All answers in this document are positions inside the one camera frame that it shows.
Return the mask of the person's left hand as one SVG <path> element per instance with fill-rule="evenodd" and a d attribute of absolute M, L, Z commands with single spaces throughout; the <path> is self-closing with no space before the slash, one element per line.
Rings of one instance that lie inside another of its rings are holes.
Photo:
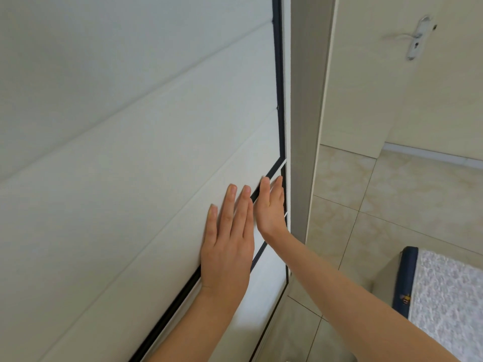
<path fill-rule="evenodd" d="M 202 286 L 220 287 L 223 284 L 248 283 L 255 251 L 254 214 L 252 202 L 252 237 L 231 240 L 235 207 L 240 195 L 230 184 L 217 215 L 217 240 L 214 246 L 205 245 L 205 231 L 201 249 Z"/>

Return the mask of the person's right hand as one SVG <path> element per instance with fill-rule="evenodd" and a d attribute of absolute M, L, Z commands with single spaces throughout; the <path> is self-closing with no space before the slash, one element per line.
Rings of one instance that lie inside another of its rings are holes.
<path fill-rule="evenodd" d="M 255 216 L 257 229 L 261 233 L 264 241 L 271 247 L 277 247 L 281 239 L 288 233 L 285 222 L 285 211 L 278 210 L 258 210 L 258 199 L 255 203 Z"/>

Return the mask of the white black-framed wardrobe door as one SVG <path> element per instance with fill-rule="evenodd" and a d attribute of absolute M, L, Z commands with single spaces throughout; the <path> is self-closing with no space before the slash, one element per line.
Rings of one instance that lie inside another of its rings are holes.
<path fill-rule="evenodd" d="M 209 205 L 285 174 L 285 0 L 0 0 L 0 362 L 144 362 Z"/>

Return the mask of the person's left forearm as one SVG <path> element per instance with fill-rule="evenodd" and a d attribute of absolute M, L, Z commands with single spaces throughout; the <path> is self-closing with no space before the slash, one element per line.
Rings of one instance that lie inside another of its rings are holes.
<path fill-rule="evenodd" d="M 148 362 L 208 362 L 247 287 L 246 282 L 202 286 L 193 304 Z"/>

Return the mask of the person's right forearm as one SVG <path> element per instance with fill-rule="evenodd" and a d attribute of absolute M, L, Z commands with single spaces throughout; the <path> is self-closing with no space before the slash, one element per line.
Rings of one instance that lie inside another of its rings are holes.
<path fill-rule="evenodd" d="M 282 227 L 261 231 L 358 362 L 459 362 Z"/>

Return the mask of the white wardrobe door panel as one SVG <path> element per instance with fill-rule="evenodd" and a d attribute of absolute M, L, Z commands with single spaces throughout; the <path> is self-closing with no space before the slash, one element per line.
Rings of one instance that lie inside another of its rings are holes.
<path fill-rule="evenodd" d="M 268 163 L 255 159 L 230 158 L 214 173 L 190 201 L 158 233 L 143 250 L 143 264 L 154 261 L 155 296 L 160 305 L 167 306 L 163 315 L 146 339 L 130 358 L 130 362 L 146 362 L 169 332 L 185 314 L 200 290 L 198 254 L 202 237 L 202 205 L 208 196 L 215 194 L 221 200 L 218 189 L 233 182 L 242 187 L 252 187 L 251 199 L 259 195 L 258 178 L 267 171 Z M 251 264 L 250 283 L 247 292 L 209 362 L 249 362 L 256 344 L 261 340 L 263 328 L 268 324 L 276 301 L 286 286 L 286 266 L 267 246 L 255 228 L 255 252 Z"/>

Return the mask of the cream room door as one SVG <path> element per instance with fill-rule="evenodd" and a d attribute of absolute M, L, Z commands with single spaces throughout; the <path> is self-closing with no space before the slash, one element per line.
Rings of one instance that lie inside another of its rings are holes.
<path fill-rule="evenodd" d="M 410 40 L 382 39 L 415 31 L 446 0 L 338 0 L 321 143 L 378 158 L 403 105 L 422 53 L 405 59 Z"/>

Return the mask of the beige bed base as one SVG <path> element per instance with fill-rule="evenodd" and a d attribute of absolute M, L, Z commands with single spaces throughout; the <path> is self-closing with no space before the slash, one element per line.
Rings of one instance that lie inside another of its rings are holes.
<path fill-rule="evenodd" d="M 373 281 L 371 293 L 383 303 L 396 310 L 400 300 L 399 267 L 402 252 L 398 253 L 388 264 L 377 274 Z"/>

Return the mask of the white baseboard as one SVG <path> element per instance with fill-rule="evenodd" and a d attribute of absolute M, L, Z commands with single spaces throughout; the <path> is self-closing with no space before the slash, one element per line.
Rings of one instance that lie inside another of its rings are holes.
<path fill-rule="evenodd" d="M 483 160 L 385 142 L 382 150 L 483 170 Z"/>

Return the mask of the navy-edged patterned mattress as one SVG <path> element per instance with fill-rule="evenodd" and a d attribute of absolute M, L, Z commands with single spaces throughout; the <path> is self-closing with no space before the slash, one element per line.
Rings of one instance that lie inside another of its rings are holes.
<path fill-rule="evenodd" d="M 405 247 L 390 304 L 459 361 L 483 362 L 482 269 Z"/>

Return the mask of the grey wardrobe side post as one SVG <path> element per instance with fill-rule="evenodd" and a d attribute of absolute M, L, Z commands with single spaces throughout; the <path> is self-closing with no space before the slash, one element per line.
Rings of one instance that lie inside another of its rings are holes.
<path fill-rule="evenodd" d="M 338 0 L 291 0 L 291 233 L 306 243 Z"/>

